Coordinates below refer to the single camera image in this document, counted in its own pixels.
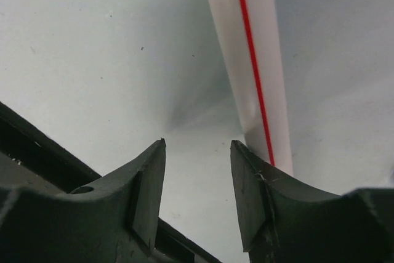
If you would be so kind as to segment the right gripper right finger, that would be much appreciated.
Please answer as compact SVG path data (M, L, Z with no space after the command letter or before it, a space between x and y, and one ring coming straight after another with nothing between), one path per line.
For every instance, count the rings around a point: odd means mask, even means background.
M392 262L393 190L335 195L266 163L234 140L231 174L251 262Z

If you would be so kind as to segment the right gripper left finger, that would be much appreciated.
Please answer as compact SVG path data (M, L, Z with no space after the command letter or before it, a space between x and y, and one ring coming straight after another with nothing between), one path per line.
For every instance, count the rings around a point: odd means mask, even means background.
M2 188L1 261L148 262L165 165L166 143L160 139L68 194Z

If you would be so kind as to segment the light green table mat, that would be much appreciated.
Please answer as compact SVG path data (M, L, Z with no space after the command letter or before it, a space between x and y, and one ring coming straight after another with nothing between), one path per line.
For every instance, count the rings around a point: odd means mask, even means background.
M242 139L220 43L236 0L1 0L1 102L104 175L167 144L160 216L247 262L230 169ZM275 0L296 178L393 186L393 0Z

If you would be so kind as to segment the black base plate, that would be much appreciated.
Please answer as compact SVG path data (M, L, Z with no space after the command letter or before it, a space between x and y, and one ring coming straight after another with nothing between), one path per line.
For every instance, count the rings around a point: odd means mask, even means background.
M33 174L23 185L39 192L71 193L103 176L48 138L9 107L1 106L1 162L12 162ZM160 219L155 247L148 262L215 262L215 257Z

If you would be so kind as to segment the white PVC pipe frame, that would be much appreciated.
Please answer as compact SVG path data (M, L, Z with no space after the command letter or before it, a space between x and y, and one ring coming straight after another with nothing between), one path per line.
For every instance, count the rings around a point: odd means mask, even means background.
M293 174L275 0L208 0L246 145Z

